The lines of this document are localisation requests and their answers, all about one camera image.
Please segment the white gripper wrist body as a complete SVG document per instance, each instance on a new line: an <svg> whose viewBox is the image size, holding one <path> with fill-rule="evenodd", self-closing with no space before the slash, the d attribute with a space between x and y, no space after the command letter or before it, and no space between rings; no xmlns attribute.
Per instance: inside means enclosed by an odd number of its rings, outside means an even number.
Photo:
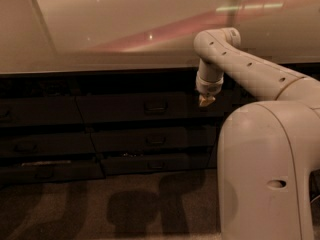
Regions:
<svg viewBox="0 0 320 240"><path fill-rule="evenodd" d="M203 96L215 96L217 95L223 85L222 72L198 72L196 76L196 89Z"/></svg>

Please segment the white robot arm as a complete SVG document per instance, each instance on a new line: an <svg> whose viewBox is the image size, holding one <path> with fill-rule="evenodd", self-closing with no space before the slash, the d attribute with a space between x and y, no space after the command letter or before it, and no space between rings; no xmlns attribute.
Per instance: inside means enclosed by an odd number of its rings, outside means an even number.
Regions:
<svg viewBox="0 0 320 240"><path fill-rule="evenodd" d="M320 169L320 82L240 49L234 28L194 39L199 104L231 77L255 97L226 119L217 148L223 240L314 240L309 178Z"/></svg>

